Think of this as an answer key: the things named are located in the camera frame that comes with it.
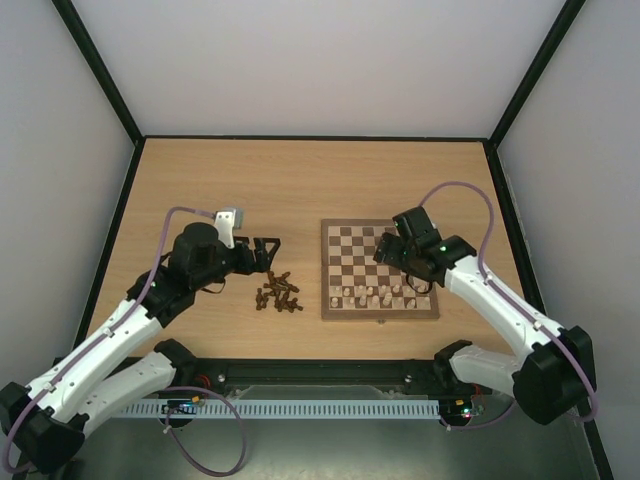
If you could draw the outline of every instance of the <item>black metal frame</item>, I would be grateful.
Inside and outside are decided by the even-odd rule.
[[[52,0],[69,32],[76,41],[78,48],[85,57],[89,67],[93,71],[97,81],[103,88],[105,95],[111,103],[122,125],[135,145],[135,151],[131,159],[129,171],[118,200],[116,212],[109,229],[105,246],[100,258],[94,282],[91,287],[86,308],[80,322],[74,346],[77,346],[86,337],[91,317],[102,287],[111,252],[122,221],[129,193],[133,186],[136,170],[142,155],[145,140],[147,138],[207,138],[207,139],[243,139],[243,140],[318,140],[318,141],[406,141],[406,142],[482,142],[491,173],[491,178],[496,190],[500,210],[504,218],[505,228],[511,244],[511,249],[522,283],[525,299],[537,309],[544,311],[542,297],[533,272],[523,232],[516,215],[511,192],[504,175],[502,164],[498,156],[498,146],[506,136],[518,113],[524,106],[527,98],[533,91],[537,81],[550,62],[553,54],[560,45],[571,24],[577,17],[586,0],[566,0],[562,10],[558,14],[551,30],[538,50],[531,66],[527,70],[513,98],[509,102],[502,118],[498,122],[490,138],[460,138],[460,137],[340,137],[340,136],[264,136],[264,135],[217,135],[217,136],[185,136],[185,135],[148,135],[144,136],[136,125],[128,107],[109,74],[95,44],[91,40],[87,29],[84,27],[78,12],[71,0]],[[396,361],[396,362],[362,362],[362,361],[282,361],[282,360],[234,360],[234,359],[209,359],[206,360],[212,369],[223,369],[235,382],[265,383],[331,383],[340,384],[341,378],[348,378],[353,384],[360,377],[363,384],[391,386],[402,383],[407,374],[420,376],[419,370],[428,370],[430,362],[425,361]],[[365,375],[357,372],[366,371]],[[416,382],[414,392],[424,392],[432,388],[428,384]],[[588,405],[579,406],[581,414],[588,411]],[[591,446],[596,467],[600,478],[613,478],[602,442],[598,435],[595,422],[585,424],[585,432]]]

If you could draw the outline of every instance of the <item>pile of chess pieces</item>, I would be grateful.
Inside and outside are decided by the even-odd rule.
[[[388,307],[389,305],[391,305],[391,301],[393,300],[393,293],[399,293],[400,288],[401,288],[400,285],[381,286],[381,287],[378,287],[379,296],[373,296],[373,287],[367,288],[363,285],[360,285],[353,288],[354,297],[350,296],[351,290],[349,288],[344,289],[344,291],[342,292],[342,296],[349,297],[348,301],[352,305],[355,304],[356,302],[355,297],[357,297],[358,304],[361,307],[364,307],[367,304],[367,297],[373,296],[373,298],[371,299],[371,305],[376,306],[376,305],[379,305],[380,302],[382,302],[382,305],[384,305],[385,307]],[[331,306],[333,308],[336,308],[338,306],[337,297],[331,298]],[[416,308],[416,300],[413,298],[409,300],[409,302],[407,303],[407,308]]]
[[[293,313],[296,310],[303,310],[301,305],[298,305],[298,297],[289,299],[291,293],[300,293],[300,289],[295,285],[289,283],[287,278],[291,275],[291,272],[285,272],[279,277],[269,270],[267,276],[269,277],[269,283],[265,283],[263,288],[258,288],[258,294],[256,295],[256,310],[263,310],[267,308],[269,303],[269,297],[274,297],[273,306],[279,312],[283,310]]]

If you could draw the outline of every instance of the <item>light gray wall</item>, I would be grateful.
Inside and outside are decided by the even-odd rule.
[[[587,2],[501,150],[551,315],[592,336],[616,478],[640,443],[640,2]]]
[[[564,0],[75,0],[146,134],[487,136]]]
[[[0,0],[0,387],[70,348],[131,152],[52,3]]]

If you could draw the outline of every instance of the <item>black frame edge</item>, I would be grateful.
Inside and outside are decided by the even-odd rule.
[[[80,325],[78,326],[78,331],[76,332],[76,338],[73,342],[73,348],[76,348],[78,345],[80,345],[87,337],[87,332],[89,331],[89,326],[91,325],[91,318],[93,317],[93,312],[96,308],[96,303],[98,302],[98,296],[100,295],[102,282],[104,281],[104,277],[107,273],[107,267],[109,265],[109,260],[111,259],[111,252],[113,251],[113,246],[116,243],[118,230],[120,229],[120,224],[122,223],[122,217],[124,216],[127,201],[129,200],[129,194],[131,193],[131,188],[133,187],[133,181],[136,178],[136,172],[138,171],[138,165],[140,164],[140,158],[142,157],[144,146],[145,139],[142,138],[142,140],[140,140],[136,144],[133,150],[131,162],[129,163],[129,169],[127,170],[127,174],[124,178],[124,183],[122,185],[122,190],[118,198],[118,203],[116,204],[116,209],[113,213],[113,219],[111,220],[107,238],[104,242],[104,247],[102,248],[102,254],[100,255],[98,268],[96,269],[96,274],[93,278],[93,283],[91,284],[91,290],[89,290],[89,296],[87,297],[87,303],[85,305],[84,312],[82,313],[82,319],[80,320]]]
[[[143,135],[71,0],[51,0],[133,144]]]
[[[500,206],[500,212],[504,220],[504,228],[507,231],[511,252],[516,264],[516,269],[518,270],[518,277],[522,284],[524,299],[527,303],[544,313],[542,295],[540,294],[536,276],[533,272],[529,250],[524,239],[511,192],[509,191],[509,184],[507,183],[507,178],[502,169],[500,157],[498,156],[498,149],[490,141],[485,142],[483,146],[484,153],[487,157],[487,164],[489,165],[489,172],[491,173],[491,179],[493,180],[493,186],[496,191],[496,197],[498,198],[498,205]]]
[[[549,33],[547,33],[547,36],[538,49],[538,52],[533,58],[527,72],[524,74],[524,77],[522,77],[520,85],[518,85],[511,101],[507,105],[498,125],[496,125],[496,128],[491,135],[490,141],[496,147],[500,146],[500,143],[504,140],[504,137],[507,135],[511,125],[513,125],[518,113],[522,110],[522,107],[526,103],[529,95],[538,83],[542,73],[547,68],[547,65],[553,58],[554,53],[558,49],[558,46],[560,46],[562,39],[569,31],[569,28],[578,16],[578,13],[580,13],[585,2],[586,0],[567,0],[560,10],[560,13],[558,13]]]
[[[146,135],[170,140],[306,140],[318,142],[460,142],[484,143],[484,137],[393,137],[366,135]]]
[[[533,271],[533,265],[531,264],[531,258],[529,256],[529,250],[520,225],[520,219],[516,213],[513,198],[509,190],[509,184],[502,168],[502,162],[498,155],[497,145],[491,141],[487,141],[484,143],[484,151],[487,156],[489,172],[491,173],[491,179],[493,180],[498,204],[500,205],[500,211],[504,220],[505,230],[507,231],[507,237],[509,238],[509,244],[511,245],[511,252],[516,264],[516,269],[518,270],[518,277],[522,284],[524,298],[527,303],[544,313],[545,308],[542,301],[542,295],[540,294],[538,282],[536,281],[535,273]],[[589,413],[589,410],[590,407],[588,402],[585,401],[578,404],[578,412],[581,416]],[[596,466],[600,479],[613,480],[611,465],[609,464],[609,459],[607,458],[602,439],[598,433],[596,422],[591,421],[585,423],[583,427],[587,437],[587,442],[589,443],[593,462]]]

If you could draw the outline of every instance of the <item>metal floor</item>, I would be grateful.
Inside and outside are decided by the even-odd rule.
[[[562,418],[534,424],[516,411],[473,432],[446,432],[437,421],[246,420],[250,450],[237,480],[596,479],[581,426]],[[207,467],[228,469],[240,435],[232,420],[199,420],[179,433]],[[79,476],[201,479],[162,434],[157,420],[112,419],[78,455]],[[29,480],[39,478],[29,475]]]

